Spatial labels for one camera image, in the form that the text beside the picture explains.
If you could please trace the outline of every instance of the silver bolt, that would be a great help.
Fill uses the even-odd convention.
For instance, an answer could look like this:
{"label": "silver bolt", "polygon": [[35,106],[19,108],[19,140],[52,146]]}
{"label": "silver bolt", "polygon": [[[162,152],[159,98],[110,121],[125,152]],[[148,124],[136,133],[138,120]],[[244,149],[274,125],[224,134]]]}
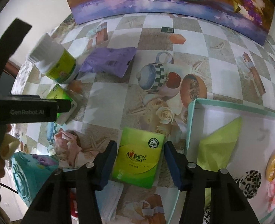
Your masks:
{"label": "silver bolt", "polygon": [[222,169],[220,170],[220,172],[221,172],[222,174],[227,174],[229,171],[228,171],[226,168],[222,168]]}
{"label": "silver bolt", "polygon": [[59,174],[61,174],[62,172],[63,172],[62,169],[57,168],[57,169],[54,171],[54,174],[55,174],[55,175],[59,175]]}
{"label": "silver bolt", "polygon": [[194,162],[190,162],[189,164],[187,164],[187,167],[189,168],[195,168],[197,165]]}
{"label": "silver bolt", "polygon": [[92,161],[90,161],[90,162],[86,163],[86,167],[92,168],[92,167],[94,167],[94,163]]}

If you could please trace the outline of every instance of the purple plastic wrapper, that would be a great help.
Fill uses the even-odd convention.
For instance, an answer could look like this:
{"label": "purple plastic wrapper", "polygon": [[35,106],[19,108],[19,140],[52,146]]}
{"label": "purple plastic wrapper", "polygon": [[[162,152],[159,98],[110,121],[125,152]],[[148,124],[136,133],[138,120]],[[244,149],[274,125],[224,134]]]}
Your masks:
{"label": "purple plastic wrapper", "polygon": [[121,49],[96,48],[85,59],[80,68],[82,73],[107,72],[118,77],[124,77],[137,48]]}

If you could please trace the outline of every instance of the leopard print scrunchie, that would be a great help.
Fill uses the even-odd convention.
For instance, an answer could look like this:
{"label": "leopard print scrunchie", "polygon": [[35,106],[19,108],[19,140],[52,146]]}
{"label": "leopard print scrunchie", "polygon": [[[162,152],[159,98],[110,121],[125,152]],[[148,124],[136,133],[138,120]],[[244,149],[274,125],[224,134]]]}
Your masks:
{"label": "leopard print scrunchie", "polygon": [[[251,170],[246,172],[246,175],[241,178],[234,178],[235,182],[239,185],[244,196],[250,200],[256,196],[259,187],[261,186],[262,175],[259,171]],[[204,213],[203,224],[210,223],[211,206],[208,206]]]}

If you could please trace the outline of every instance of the red apple print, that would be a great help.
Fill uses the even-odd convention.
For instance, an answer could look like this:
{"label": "red apple print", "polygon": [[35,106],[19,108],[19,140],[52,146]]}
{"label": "red apple print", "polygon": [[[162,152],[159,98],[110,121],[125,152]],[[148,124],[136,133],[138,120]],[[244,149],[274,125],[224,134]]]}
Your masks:
{"label": "red apple print", "polygon": [[168,74],[168,81],[166,82],[166,86],[168,88],[178,88],[181,83],[181,77],[175,73],[175,72],[170,72]]}

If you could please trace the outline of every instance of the green cloth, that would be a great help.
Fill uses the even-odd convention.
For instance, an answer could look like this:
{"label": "green cloth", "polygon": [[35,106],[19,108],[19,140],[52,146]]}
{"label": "green cloth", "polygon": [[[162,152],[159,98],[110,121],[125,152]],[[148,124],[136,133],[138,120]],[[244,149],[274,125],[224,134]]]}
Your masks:
{"label": "green cloth", "polygon": [[[236,145],[242,126],[238,117],[227,125],[213,132],[199,143],[197,164],[205,170],[217,172],[226,168]],[[206,188],[205,206],[211,202],[211,190]]]}

